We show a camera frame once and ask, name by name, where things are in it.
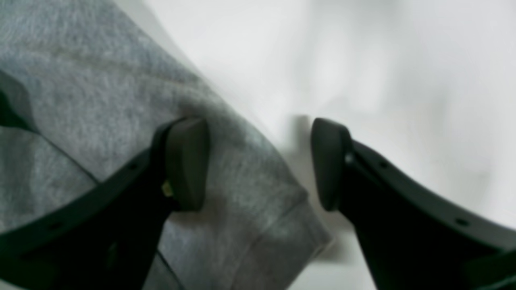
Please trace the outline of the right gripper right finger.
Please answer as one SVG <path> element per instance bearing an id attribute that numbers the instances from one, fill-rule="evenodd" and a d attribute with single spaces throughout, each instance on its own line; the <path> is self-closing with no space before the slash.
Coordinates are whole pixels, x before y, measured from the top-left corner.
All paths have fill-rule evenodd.
<path id="1" fill-rule="evenodd" d="M 311 152 L 318 197 L 354 226 L 378 290 L 514 290 L 515 231 L 416 183 L 317 118 Z"/>

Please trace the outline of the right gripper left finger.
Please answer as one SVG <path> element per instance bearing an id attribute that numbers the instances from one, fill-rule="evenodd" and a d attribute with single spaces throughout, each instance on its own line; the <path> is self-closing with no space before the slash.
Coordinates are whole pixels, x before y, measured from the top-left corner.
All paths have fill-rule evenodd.
<path id="1" fill-rule="evenodd" d="M 1 235 L 1 279 L 25 290 L 140 290 L 174 211 L 199 211 L 210 159 L 208 122 L 162 125 L 149 149 L 108 180 Z"/>

